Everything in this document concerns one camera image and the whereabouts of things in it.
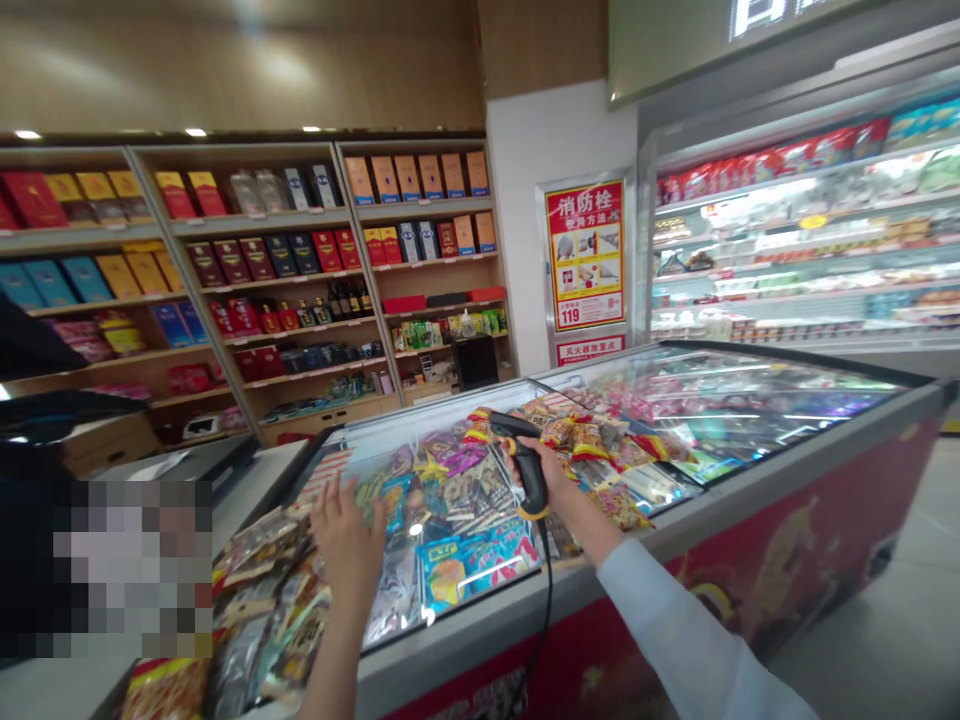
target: tiled floor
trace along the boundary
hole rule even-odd
[[[771,670],[823,720],[960,718],[960,440],[937,442],[884,577]]]

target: freezer glass lid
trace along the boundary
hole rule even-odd
[[[910,389],[815,364],[676,347],[541,382],[665,441],[670,464],[704,485]]]

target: white wall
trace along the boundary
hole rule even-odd
[[[491,175],[518,375],[550,368],[544,318],[546,245],[538,224],[537,184],[626,167],[636,159],[636,105],[614,113],[606,108],[604,80],[487,103]]]

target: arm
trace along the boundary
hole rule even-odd
[[[356,480],[342,491],[339,482],[328,482],[310,511],[331,605],[297,720],[354,718],[360,648],[383,566],[386,527],[383,503],[377,498],[373,528],[367,529],[354,500],[355,488]]]
[[[681,718],[816,717],[643,545],[624,538],[567,479],[552,450],[520,440],[540,454],[551,507],[598,568],[600,583]]]

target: barcode scanner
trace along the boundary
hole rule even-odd
[[[543,477],[543,466],[536,450],[517,442],[518,437],[532,437],[540,440],[540,428],[531,422],[513,415],[490,413],[490,430],[506,440],[507,448],[517,470],[527,499],[517,510],[524,520],[534,522],[547,516],[547,481]]]

